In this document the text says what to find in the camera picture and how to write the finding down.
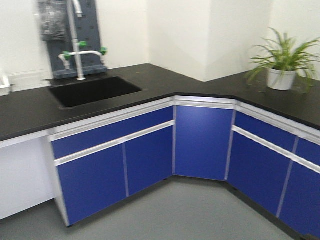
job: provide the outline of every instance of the black sink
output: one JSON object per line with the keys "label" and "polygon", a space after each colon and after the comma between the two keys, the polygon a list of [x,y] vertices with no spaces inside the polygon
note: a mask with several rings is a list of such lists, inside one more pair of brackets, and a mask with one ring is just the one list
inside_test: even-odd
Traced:
{"label": "black sink", "polygon": [[113,76],[94,80],[76,80],[73,83],[50,86],[49,90],[64,107],[70,108],[136,93],[142,89],[120,77]]}

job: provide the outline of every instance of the green faucet handle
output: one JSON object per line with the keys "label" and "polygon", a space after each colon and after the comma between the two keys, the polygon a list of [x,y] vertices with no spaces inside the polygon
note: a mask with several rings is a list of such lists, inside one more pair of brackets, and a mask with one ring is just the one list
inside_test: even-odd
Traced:
{"label": "green faucet handle", "polygon": [[100,53],[104,56],[107,54],[107,52],[108,52],[107,48],[102,46],[100,49]]}
{"label": "green faucet handle", "polygon": [[64,51],[63,56],[64,56],[64,59],[67,61],[69,61],[71,58],[70,52],[68,52],[68,51]]}
{"label": "green faucet handle", "polygon": [[85,48],[87,46],[87,42],[86,41],[80,41],[79,42],[79,48]]}

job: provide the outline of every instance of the white flower pot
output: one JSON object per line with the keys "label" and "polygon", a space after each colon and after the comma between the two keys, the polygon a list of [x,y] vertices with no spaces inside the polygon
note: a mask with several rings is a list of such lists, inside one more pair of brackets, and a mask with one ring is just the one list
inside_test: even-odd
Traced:
{"label": "white flower pot", "polygon": [[268,68],[267,86],[275,90],[290,90],[296,75],[296,71],[280,71]]}

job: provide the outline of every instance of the gray pegboard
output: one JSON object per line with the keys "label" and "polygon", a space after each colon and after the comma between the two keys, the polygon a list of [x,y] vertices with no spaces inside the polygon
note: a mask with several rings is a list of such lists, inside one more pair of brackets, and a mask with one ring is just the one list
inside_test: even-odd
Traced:
{"label": "gray pegboard", "polygon": [[[79,3],[83,12],[82,18],[77,18],[75,9],[73,8],[77,39],[79,42],[87,42],[87,46],[80,48],[80,51],[100,51],[102,46],[98,27],[96,1],[79,0]],[[65,8],[65,27],[65,40],[51,40],[46,42],[55,79],[71,78],[78,75],[74,56],[70,59],[70,69],[65,69],[63,62],[58,57],[63,51],[70,53],[74,51],[71,42],[72,38],[67,8]],[[81,55],[81,61],[84,75],[104,73],[107,71],[107,68],[102,65],[100,57],[95,54]]]}

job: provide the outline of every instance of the cabinet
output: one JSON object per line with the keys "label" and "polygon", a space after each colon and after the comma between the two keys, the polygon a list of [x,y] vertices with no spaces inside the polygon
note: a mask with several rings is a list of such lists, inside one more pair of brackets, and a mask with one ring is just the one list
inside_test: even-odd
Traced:
{"label": "cabinet", "polygon": [[57,202],[66,225],[172,175],[173,107],[151,109],[49,137],[60,188]]}
{"label": "cabinet", "polygon": [[[296,154],[320,165],[320,146],[300,139]],[[280,219],[302,234],[320,238],[320,173],[293,163]]]}
{"label": "cabinet", "polygon": [[172,175],[173,127],[125,143],[129,195]]}
{"label": "cabinet", "polygon": [[59,165],[57,170],[69,225],[126,198],[121,145]]}
{"label": "cabinet", "polygon": [[0,219],[55,197],[50,179],[52,163],[44,148],[46,134],[0,142]]}
{"label": "cabinet", "polygon": [[285,156],[235,132],[227,181],[276,215],[289,163]]}
{"label": "cabinet", "polygon": [[176,175],[225,179],[232,116],[232,109],[176,107]]}

